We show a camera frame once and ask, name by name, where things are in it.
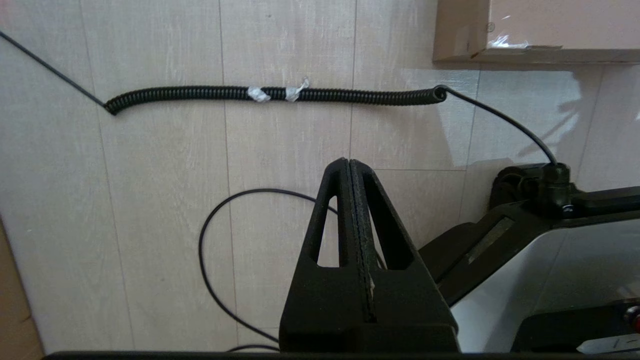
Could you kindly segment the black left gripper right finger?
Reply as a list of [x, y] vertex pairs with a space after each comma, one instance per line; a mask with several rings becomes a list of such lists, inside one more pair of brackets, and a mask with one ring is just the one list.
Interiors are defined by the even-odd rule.
[[359, 353], [457, 353], [458, 326], [373, 169], [350, 160], [352, 218], [363, 285]]

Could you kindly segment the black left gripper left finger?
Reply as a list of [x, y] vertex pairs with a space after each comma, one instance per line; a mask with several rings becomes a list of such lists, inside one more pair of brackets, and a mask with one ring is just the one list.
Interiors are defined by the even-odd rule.
[[[333, 198], [337, 201], [339, 265], [330, 268], [319, 265], [318, 260]], [[353, 347], [346, 344], [346, 334], [366, 321], [367, 307], [351, 164], [339, 158], [323, 173], [279, 322], [279, 348], [284, 353], [350, 351]]]

